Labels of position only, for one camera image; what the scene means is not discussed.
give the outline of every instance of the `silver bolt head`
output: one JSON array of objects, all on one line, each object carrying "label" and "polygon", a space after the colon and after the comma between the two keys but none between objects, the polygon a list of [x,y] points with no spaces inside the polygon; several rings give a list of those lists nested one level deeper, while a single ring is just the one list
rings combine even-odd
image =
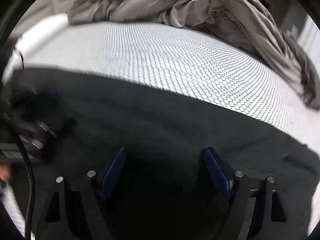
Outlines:
[{"label": "silver bolt head", "polygon": [[235,175],[239,178],[243,177],[243,172],[242,171],[236,171]]},{"label": "silver bolt head", "polygon": [[276,180],[275,180],[274,177],[269,176],[269,177],[268,177],[268,181],[269,181],[270,183],[274,183]]},{"label": "silver bolt head", "polygon": [[57,183],[60,183],[62,181],[63,181],[63,177],[62,176],[59,176],[59,177],[56,178],[56,182]]},{"label": "silver bolt head", "polygon": [[96,175],[95,171],[88,171],[88,173],[87,173],[87,176],[90,177],[90,178],[92,178],[95,175]]}]

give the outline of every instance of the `gray bedsheet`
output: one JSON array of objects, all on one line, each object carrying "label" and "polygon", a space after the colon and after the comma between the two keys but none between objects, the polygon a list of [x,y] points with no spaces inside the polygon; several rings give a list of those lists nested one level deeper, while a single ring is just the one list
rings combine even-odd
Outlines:
[{"label": "gray bedsheet", "polygon": [[308,106],[320,108],[315,67],[258,0],[75,0],[68,19],[71,24],[143,19],[216,34],[262,57]]}]

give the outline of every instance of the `gray duvet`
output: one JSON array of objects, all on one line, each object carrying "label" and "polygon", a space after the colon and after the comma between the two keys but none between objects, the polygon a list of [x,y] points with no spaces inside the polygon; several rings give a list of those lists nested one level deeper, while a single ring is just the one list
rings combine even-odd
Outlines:
[{"label": "gray duvet", "polygon": [[259,55],[306,105],[320,108],[314,65],[279,31],[258,0],[75,0],[68,20],[70,24],[146,20],[215,34],[234,47]]}]

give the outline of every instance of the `bed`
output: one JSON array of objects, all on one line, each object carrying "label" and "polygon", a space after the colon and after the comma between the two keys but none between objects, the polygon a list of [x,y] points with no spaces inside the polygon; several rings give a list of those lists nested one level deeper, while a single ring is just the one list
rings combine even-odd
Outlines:
[{"label": "bed", "polygon": [[[261,59],[218,37],[148,22],[69,26],[58,14],[25,32],[16,48],[26,68],[55,65],[197,98],[271,124],[320,153],[320,112]],[[14,53],[3,81],[20,67]],[[320,185],[312,207],[309,233],[320,219]]]}]

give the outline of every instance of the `blue gripper pad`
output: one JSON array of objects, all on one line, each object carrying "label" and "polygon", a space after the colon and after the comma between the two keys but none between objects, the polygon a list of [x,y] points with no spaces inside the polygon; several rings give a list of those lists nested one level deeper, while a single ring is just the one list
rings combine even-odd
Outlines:
[{"label": "blue gripper pad", "polygon": [[121,147],[102,177],[100,196],[103,200],[111,197],[126,160],[126,151]]},{"label": "blue gripper pad", "polygon": [[222,161],[212,147],[207,148],[204,152],[204,164],[217,191],[222,197],[229,199],[234,185],[234,171],[231,166]]}]

